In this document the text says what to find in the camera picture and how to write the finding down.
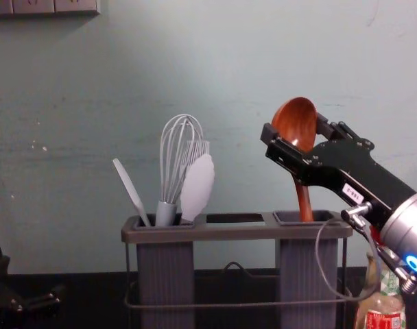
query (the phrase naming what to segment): spoon handle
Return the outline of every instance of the spoon handle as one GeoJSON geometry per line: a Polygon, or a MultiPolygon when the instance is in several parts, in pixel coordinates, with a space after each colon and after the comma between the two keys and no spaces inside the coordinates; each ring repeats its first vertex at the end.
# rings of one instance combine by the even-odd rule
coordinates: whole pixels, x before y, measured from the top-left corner
{"type": "Polygon", "coordinates": [[[297,182],[294,182],[297,190],[298,205],[300,207],[300,221],[313,221],[309,189],[297,182]]]}

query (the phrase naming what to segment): red label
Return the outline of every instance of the red label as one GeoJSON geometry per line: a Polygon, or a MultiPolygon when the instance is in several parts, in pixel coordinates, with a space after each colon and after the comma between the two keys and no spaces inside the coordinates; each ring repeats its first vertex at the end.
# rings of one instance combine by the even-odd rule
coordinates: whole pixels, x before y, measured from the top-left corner
{"type": "Polygon", "coordinates": [[[367,312],[366,329],[401,329],[401,314],[367,312]]]}

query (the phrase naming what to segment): gray utensil holder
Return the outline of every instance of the gray utensil holder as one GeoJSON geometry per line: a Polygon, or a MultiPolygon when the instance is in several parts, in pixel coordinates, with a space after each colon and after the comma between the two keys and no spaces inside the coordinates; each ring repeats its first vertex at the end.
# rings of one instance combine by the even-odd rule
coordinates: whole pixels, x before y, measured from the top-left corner
{"type": "MultiPolygon", "coordinates": [[[[146,228],[139,217],[129,218],[121,230],[121,239],[126,244],[127,270],[129,273],[130,244],[136,245],[139,268],[139,300],[137,305],[131,304],[127,296],[126,306],[130,309],[129,314],[131,315],[131,310],[140,312],[141,329],[195,328],[195,309],[189,307],[195,304],[194,241],[273,239],[276,241],[278,289],[276,300],[269,302],[334,300],[335,296],[327,289],[318,271],[314,243],[322,222],[339,217],[339,214],[326,210],[317,210],[313,214],[316,220],[313,223],[299,222],[298,212],[209,214],[200,215],[193,225],[166,228],[146,228]],[[262,222],[263,225],[237,225],[247,222],[262,222]],[[170,308],[171,305],[185,307],[170,308]]],[[[341,222],[328,225],[322,232],[320,255],[326,275],[329,281],[335,283],[335,288],[337,242],[338,239],[345,239],[352,233],[352,228],[341,222]]],[[[204,305],[196,306],[198,312],[204,310],[204,305]]],[[[228,309],[230,306],[217,307],[228,309]]],[[[277,328],[280,329],[335,327],[335,304],[282,305],[275,306],[274,312],[277,312],[277,328]]]]}

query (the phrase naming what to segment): whisk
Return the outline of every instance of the whisk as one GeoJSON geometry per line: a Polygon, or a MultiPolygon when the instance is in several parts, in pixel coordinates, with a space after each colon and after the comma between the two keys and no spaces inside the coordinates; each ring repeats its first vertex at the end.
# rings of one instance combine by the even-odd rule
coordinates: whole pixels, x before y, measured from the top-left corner
{"type": "Polygon", "coordinates": [[[202,139],[202,127],[190,114],[174,116],[163,128],[160,142],[161,194],[155,226],[170,226],[174,222],[186,168],[191,164],[195,150],[202,148],[198,146],[202,139]]]}

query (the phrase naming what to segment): cable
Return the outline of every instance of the cable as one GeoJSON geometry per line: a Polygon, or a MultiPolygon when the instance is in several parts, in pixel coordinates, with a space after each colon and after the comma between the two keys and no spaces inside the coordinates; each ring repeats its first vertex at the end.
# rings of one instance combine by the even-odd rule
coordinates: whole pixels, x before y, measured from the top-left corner
{"type": "Polygon", "coordinates": [[[318,230],[317,233],[317,238],[315,240],[315,259],[317,260],[317,264],[318,267],[320,268],[320,273],[323,277],[324,282],[326,283],[327,287],[329,288],[329,290],[335,294],[336,296],[348,301],[348,302],[360,302],[362,300],[366,300],[367,298],[369,298],[370,296],[372,296],[375,292],[377,292],[377,287],[381,282],[381,272],[380,272],[380,268],[381,268],[381,263],[380,263],[380,259],[379,259],[379,255],[378,255],[378,250],[376,249],[376,245],[374,244],[373,238],[370,236],[370,234],[368,234],[368,232],[366,231],[366,226],[364,226],[362,228],[362,230],[364,231],[364,233],[366,234],[366,238],[368,240],[368,243],[370,245],[370,247],[372,248],[372,253],[373,253],[373,257],[374,257],[374,261],[375,264],[377,266],[377,271],[376,271],[376,278],[377,278],[377,283],[372,285],[370,287],[369,290],[367,290],[367,293],[365,293],[364,295],[362,295],[361,293],[357,296],[357,297],[351,297],[351,296],[347,296],[347,295],[343,295],[342,293],[339,293],[338,291],[336,291],[331,284],[329,283],[329,281],[327,280],[326,274],[324,273],[323,270],[323,266],[321,264],[321,260],[320,260],[320,255],[318,253],[318,248],[320,246],[320,237],[321,237],[321,233],[323,232],[323,229],[325,229],[325,227],[327,225],[329,225],[330,223],[335,223],[335,222],[339,222],[341,221],[340,219],[329,219],[328,221],[325,221],[323,223],[323,225],[321,226],[321,228],[318,230]]]}

